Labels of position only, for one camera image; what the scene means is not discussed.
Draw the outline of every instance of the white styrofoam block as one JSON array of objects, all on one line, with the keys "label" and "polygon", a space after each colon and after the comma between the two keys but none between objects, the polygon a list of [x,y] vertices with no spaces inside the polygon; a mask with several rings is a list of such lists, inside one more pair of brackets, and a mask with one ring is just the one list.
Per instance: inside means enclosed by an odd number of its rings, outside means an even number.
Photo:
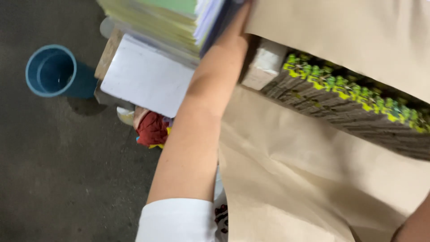
[{"label": "white styrofoam block", "polygon": [[173,118],[193,74],[193,69],[126,34],[100,88],[114,97]]},{"label": "white styrofoam block", "polygon": [[262,38],[242,84],[255,90],[263,89],[279,75],[286,54],[286,46]]}]

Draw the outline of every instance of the blue plastic container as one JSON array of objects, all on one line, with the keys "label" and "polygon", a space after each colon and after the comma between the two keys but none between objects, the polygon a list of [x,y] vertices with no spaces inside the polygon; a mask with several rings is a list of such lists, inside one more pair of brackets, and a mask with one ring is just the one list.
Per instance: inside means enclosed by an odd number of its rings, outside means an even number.
[{"label": "blue plastic container", "polygon": [[44,46],[30,57],[25,78],[31,91],[41,97],[91,98],[97,87],[94,69],[57,44]]}]

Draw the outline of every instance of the white sleeve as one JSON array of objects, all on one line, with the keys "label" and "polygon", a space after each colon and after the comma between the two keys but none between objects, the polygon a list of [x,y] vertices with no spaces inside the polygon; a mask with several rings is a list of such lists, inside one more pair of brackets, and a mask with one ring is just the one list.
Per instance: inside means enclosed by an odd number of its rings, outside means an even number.
[{"label": "white sleeve", "polygon": [[217,225],[213,203],[198,199],[166,199],[142,210],[136,242],[214,242]]}]

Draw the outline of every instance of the white board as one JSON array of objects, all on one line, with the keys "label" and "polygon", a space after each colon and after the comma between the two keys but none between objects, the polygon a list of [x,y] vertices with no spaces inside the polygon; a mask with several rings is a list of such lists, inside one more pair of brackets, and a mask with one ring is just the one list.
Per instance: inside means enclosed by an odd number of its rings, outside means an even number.
[{"label": "white board", "polygon": [[194,70],[125,34],[101,90],[169,118],[185,97]]}]

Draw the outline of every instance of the concrete floor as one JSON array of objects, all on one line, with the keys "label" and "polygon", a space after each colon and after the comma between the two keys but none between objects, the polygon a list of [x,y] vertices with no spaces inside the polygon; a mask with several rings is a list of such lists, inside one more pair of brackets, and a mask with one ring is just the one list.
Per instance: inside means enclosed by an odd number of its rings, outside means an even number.
[{"label": "concrete floor", "polygon": [[81,116],[25,83],[50,43],[96,67],[103,19],[95,0],[0,4],[0,241],[134,241],[160,150],[138,146],[113,107]]}]

